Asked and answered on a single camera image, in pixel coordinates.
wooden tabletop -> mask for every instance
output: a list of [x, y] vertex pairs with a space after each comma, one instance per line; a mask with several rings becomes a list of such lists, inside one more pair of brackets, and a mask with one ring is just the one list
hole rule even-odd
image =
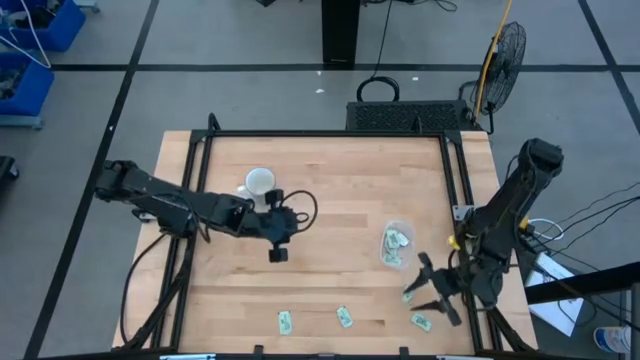
[[[165, 133], [155, 176], [179, 184], [189, 132]], [[486, 203], [498, 180], [486, 134], [463, 133], [463, 146], [474, 199]], [[202, 149], [196, 155], [199, 168]], [[458, 178], [455, 152], [451, 161]], [[401, 300], [403, 287], [418, 273], [414, 257], [403, 271], [380, 261], [380, 240], [390, 220], [409, 222], [416, 232], [415, 249], [426, 251], [434, 265], [446, 266], [453, 233], [449, 201], [437, 139], [220, 137], [213, 152], [205, 191], [234, 193], [255, 167], [268, 167], [285, 193], [312, 192], [319, 203], [313, 227], [297, 234], [286, 247], [289, 261], [272, 264], [270, 244], [212, 233], [212, 242], [197, 241], [180, 351], [249, 353], [261, 344], [266, 353], [472, 354], [466, 310], [452, 298], [463, 324], [452, 327], [436, 312], [425, 333], [410, 321]], [[192, 189], [195, 187], [193, 176]], [[457, 195], [462, 190], [456, 181]], [[305, 196], [291, 198], [296, 212], [311, 213]], [[142, 225], [136, 256], [158, 236], [157, 224]], [[161, 243], [138, 265], [129, 288], [128, 334], [143, 323], [158, 300], [169, 241]], [[432, 286], [413, 300], [437, 298]], [[517, 268], [505, 276], [499, 308], [531, 346], [536, 339]], [[336, 310], [346, 306], [354, 319], [344, 329]], [[290, 311], [293, 333], [279, 335], [278, 312]], [[167, 313], [163, 343], [168, 344], [174, 310]], [[485, 348], [491, 344], [481, 314]], [[115, 345], [121, 344], [116, 332]]]

gray floor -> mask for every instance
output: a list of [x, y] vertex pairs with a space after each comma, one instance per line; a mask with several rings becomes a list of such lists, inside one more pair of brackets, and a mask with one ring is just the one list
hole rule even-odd
[[[383, 62], [479, 64], [504, 1], [454, 0], [454, 14], [435, 4], [394, 5]], [[88, 14], [72, 48], [56, 64], [126, 64], [150, 0], [103, 0]], [[589, 5], [619, 64], [640, 64], [633, 14], [640, 4], [605, 0]], [[359, 63], [373, 63], [385, 6], [362, 9]], [[527, 64], [605, 64], [577, 1], [513, 4], [510, 20], [527, 30]], [[160, 0], [142, 64], [299, 64], [321, 61], [319, 0], [278, 0], [264, 9], [253, 0]], [[445, 100], [477, 73], [385, 72], [403, 100]], [[56, 72], [42, 110], [41, 131], [0, 129], [0, 153], [16, 157], [22, 175], [0, 206], [0, 353], [19, 358], [33, 330], [120, 88], [120, 72]], [[342, 129], [345, 105], [370, 72], [138, 72], [127, 97], [109, 158], [135, 160], [152, 170], [164, 131], [201, 128], [213, 111], [226, 129]], [[640, 96], [640, 74], [625, 73]], [[371, 85], [367, 100], [391, 96]], [[560, 177], [531, 215], [561, 219], [595, 198], [640, 179], [640, 137], [609, 72], [522, 73], [496, 115], [494, 159], [502, 178], [522, 142], [541, 137], [566, 155]], [[630, 192], [626, 196], [637, 194]], [[570, 248], [599, 268], [638, 260], [633, 226], [637, 205], [620, 212]], [[593, 224], [576, 228], [573, 239]], [[41, 355], [104, 351], [111, 344], [120, 293], [139, 224], [126, 207], [93, 202]], [[564, 242], [553, 244], [560, 246]], [[590, 271], [561, 259], [567, 265]], [[591, 344], [599, 317], [576, 336], [571, 352], [559, 335], [536, 322], [543, 349], [602, 358]]]

black metal frame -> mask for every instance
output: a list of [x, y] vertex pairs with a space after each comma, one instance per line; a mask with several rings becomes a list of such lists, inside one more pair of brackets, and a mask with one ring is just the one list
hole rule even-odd
[[[449, 155], [448, 143], [452, 142], [456, 152], [456, 159], [458, 162], [458, 167], [460, 170], [460, 178], [462, 182], [462, 189], [464, 192], [464, 199], [467, 205], [473, 204], [473, 195], [471, 192], [471, 183], [469, 180], [469, 174], [467, 170], [466, 160], [464, 156], [464, 151], [462, 149], [462, 139], [460, 133], [457, 131], [446, 131], [446, 132], [407, 132], [407, 131], [343, 131], [343, 130], [257, 130], [257, 131], [245, 131], [245, 130], [220, 130], [220, 127], [216, 126], [213, 131], [211, 130], [193, 130], [191, 133], [191, 138], [189, 140], [189, 149], [187, 151], [187, 158], [185, 161], [185, 169], [182, 178], [182, 186], [189, 186], [191, 181], [191, 177], [193, 174], [193, 166], [195, 162], [195, 153], [198, 144], [204, 139], [204, 151], [202, 155], [202, 162], [200, 167], [200, 174], [198, 177], [198, 185], [197, 191], [204, 190], [204, 184], [206, 183], [207, 177], [207, 169], [209, 163], [209, 157], [212, 151], [212, 143], [214, 137], [421, 137], [421, 138], [433, 138], [438, 139], [440, 144], [440, 151], [442, 155], [442, 164], [443, 164], [443, 173], [445, 176], [446, 186], [447, 186], [447, 194], [449, 198], [449, 208], [451, 212], [451, 218], [453, 221], [453, 226], [455, 227], [458, 223], [455, 220], [453, 214], [453, 207], [458, 205], [458, 197], [456, 194], [455, 187], [455, 179], [453, 177], [453, 170], [451, 166], [451, 158]], [[195, 246], [195, 238], [188, 239], [187, 247]], [[162, 291], [161, 296], [166, 293], [168, 286], [171, 282], [171, 278], [173, 276], [173, 272], [175, 269], [176, 263], [176, 255], [178, 249], [178, 240], [172, 239], [169, 247], [169, 252], [167, 255], [167, 263], [165, 266], [165, 273], [163, 277], [162, 283]], [[185, 253], [190, 253], [193, 256], [193, 251], [187, 251]], [[464, 252], [458, 252], [460, 254], [460, 261], [466, 261], [466, 254]], [[171, 341], [170, 348], [178, 349], [180, 344], [180, 335], [182, 333], [182, 322], [184, 319], [184, 312], [186, 308], [186, 296], [188, 291], [188, 282], [184, 289], [182, 289], [178, 295], [178, 302], [176, 304], [175, 309], [175, 317], [173, 328], [171, 331]], [[471, 338], [473, 342], [474, 352], [478, 352], [483, 350], [482, 345], [482, 335], [481, 329], [478, 319], [478, 311], [476, 308], [475, 301], [473, 299], [473, 295], [470, 292], [464, 292], [463, 296], [465, 296], [467, 315], [469, 318], [469, 328], [471, 331]], [[160, 321], [153, 333], [151, 348], [158, 348], [161, 344], [162, 332], [163, 332], [163, 321]], [[500, 334], [497, 330], [491, 332], [492, 344], [494, 344], [494, 349], [502, 350], [502, 345], [500, 344]]]

clear plastic container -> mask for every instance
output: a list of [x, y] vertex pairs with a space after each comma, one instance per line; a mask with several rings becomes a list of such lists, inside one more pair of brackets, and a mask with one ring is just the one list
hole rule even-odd
[[[395, 240], [389, 240], [388, 234], [396, 234]], [[398, 244], [406, 238], [406, 245]], [[390, 268], [402, 270], [411, 264], [415, 256], [413, 239], [415, 231], [411, 224], [401, 220], [391, 220], [387, 223], [380, 241], [380, 261]]]

electric fan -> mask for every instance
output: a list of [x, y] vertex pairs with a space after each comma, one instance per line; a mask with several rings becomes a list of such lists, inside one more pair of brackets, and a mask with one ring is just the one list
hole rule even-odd
[[473, 107], [467, 111], [467, 116], [476, 125], [479, 114], [489, 115], [489, 134], [493, 133], [493, 114], [507, 101], [518, 78], [526, 43], [527, 36], [520, 24], [504, 25], [495, 47], [493, 41], [489, 47], [478, 80], [466, 82], [458, 90], [461, 100], [464, 89], [473, 86], [470, 97]]

